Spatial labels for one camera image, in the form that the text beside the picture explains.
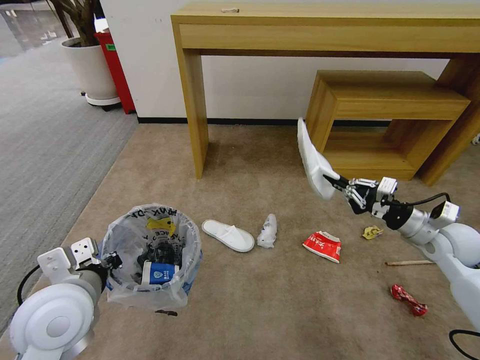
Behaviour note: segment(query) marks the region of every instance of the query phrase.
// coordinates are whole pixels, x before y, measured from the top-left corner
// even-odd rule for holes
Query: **wooden stick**
[[[388,266],[435,264],[429,260],[385,261]]]

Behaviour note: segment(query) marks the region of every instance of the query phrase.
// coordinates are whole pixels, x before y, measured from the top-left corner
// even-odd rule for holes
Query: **trash can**
[[[98,39],[98,42],[101,45],[103,55],[105,55],[106,63],[110,69],[111,77],[115,83],[116,92],[121,101],[121,106],[125,114],[131,114],[135,111],[135,104],[130,94],[129,85],[127,84],[127,79],[125,79],[125,74],[122,69],[122,64],[120,64],[120,59],[117,54],[117,49],[115,48],[114,41],[110,31],[106,29],[107,32],[97,32],[95,37]]]
[[[101,244],[102,259],[116,251],[122,260],[108,277],[108,301],[154,311],[186,306],[201,247],[197,225],[177,209],[156,203],[135,206],[108,226]],[[178,270],[168,282],[148,283],[143,278],[147,263]]]

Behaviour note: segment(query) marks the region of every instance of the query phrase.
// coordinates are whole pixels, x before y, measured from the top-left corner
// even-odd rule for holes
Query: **red candy wrapper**
[[[340,262],[342,243],[338,237],[330,235],[328,232],[314,232],[302,245],[305,249],[325,259],[333,261],[334,263]]]
[[[412,295],[405,291],[403,286],[393,284],[390,289],[391,295],[394,299],[407,302],[411,307],[411,312],[414,316],[423,316],[429,310],[428,306],[419,303]]]

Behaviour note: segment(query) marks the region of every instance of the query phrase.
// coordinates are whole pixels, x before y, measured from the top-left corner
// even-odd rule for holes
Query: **red trash bin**
[[[115,44],[112,39],[110,32],[97,32],[95,37],[98,39],[98,42],[101,45],[103,54],[105,55],[106,63],[110,69],[111,77],[115,83],[116,92],[121,101],[121,106],[125,114],[130,114],[135,111],[135,104],[130,94],[129,85],[127,84],[127,79],[125,79],[125,74],[122,69],[122,64],[120,64],[120,59],[115,49]]]

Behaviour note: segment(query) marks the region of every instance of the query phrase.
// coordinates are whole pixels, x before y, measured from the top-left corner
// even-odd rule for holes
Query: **black baseboard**
[[[186,117],[140,117],[137,116],[139,124],[186,124]],[[296,126],[297,119],[232,119],[209,117],[210,125],[287,125]],[[387,127],[390,121],[383,120],[335,120],[333,126],[349,127]]]

